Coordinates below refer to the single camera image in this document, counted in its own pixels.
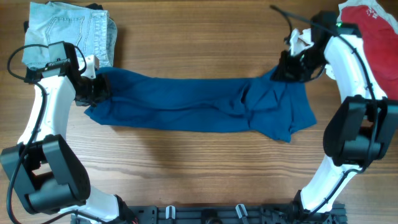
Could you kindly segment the blue t-shirt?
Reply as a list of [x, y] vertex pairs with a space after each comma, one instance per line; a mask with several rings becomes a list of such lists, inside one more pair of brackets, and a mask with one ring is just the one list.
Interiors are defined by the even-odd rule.
[[171, 131], [235, 133], [257, 131], [290, 142], [316, 124], [302, 83], [271, 80], [272, 71], [252, 78], [173, 79], [147, 77], [104, 67], [111, 97], [85, 110], [94, 122]]

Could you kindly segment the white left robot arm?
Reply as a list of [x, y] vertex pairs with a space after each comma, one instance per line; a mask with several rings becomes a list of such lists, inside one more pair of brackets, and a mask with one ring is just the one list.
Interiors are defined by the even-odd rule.
[[1, 165], [10, 183], [7, 212], [13, 223], [12, 194], [32, 215], [59, 219], [68, 214], [90, 223], [127, 223], [134, 214], [117, 195], [90, 184], [88, 173], [65, 140], [71, 104], [91, 98], [103, 79], [82, 76], [79, 64], [57, 60], [39, 69], [32, 79], [35, 101], [18, 143], [1, 153]]

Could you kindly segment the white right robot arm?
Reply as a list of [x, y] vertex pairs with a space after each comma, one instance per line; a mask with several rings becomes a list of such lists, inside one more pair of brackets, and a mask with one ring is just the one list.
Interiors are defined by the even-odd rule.
[[359, 27], [338, 22], [332, 11], [321, 11], [308, 23], [310, 43], [301, 44], [290, 33], [289, 49], [281, 53], [272, 79], [310, 82], [330, 66], [341, 105], [323, 134], [321, 165], [292, 202], [290, 219], [302, 222], [325, 219], [347, 183], [385, 156], [397, 127], [397, 102], [377, 84]]

